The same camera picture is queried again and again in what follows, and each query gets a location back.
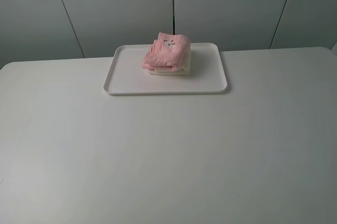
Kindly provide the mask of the pink terry towel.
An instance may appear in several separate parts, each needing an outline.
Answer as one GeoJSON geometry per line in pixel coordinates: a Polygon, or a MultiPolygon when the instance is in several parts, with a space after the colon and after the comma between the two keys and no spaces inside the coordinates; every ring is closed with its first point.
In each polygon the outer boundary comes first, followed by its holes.
{"type": "Polygon", "coordinates": [[[180,68],[185,53],[191,50],[191,42],[184,35],[159,33],[143,59],[142,67],[149,69],[167,69],[175,72],[180,68]]]}

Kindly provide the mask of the white rectangular plastic tray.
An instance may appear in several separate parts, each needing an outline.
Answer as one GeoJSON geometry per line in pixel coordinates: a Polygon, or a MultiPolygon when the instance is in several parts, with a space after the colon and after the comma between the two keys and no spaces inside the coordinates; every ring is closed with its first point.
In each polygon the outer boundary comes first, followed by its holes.
{"type": "Polygon", "coordinates": [[[124,45],[116,49],[104,91],[109,95],[216,94],[227,89],[218,47],[192,43],[188,75],[151,75],[142,68],[150,45],[124,45]]]}

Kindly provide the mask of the cream white terry towel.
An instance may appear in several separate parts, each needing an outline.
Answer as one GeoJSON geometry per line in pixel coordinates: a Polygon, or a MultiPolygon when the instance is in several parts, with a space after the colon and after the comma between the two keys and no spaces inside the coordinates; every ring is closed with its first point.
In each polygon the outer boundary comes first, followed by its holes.
{"type": "Polygon", "coordinates": [[[180,65],[180,68],[171,72],[167,69],[149,69],[148,73],[151,75],[162,75],[162,76],[180,76],[180,75],[188,75],[190,72],[190,62],[191,62],[191,51],[185,53],[184,59],[180,65]]]}

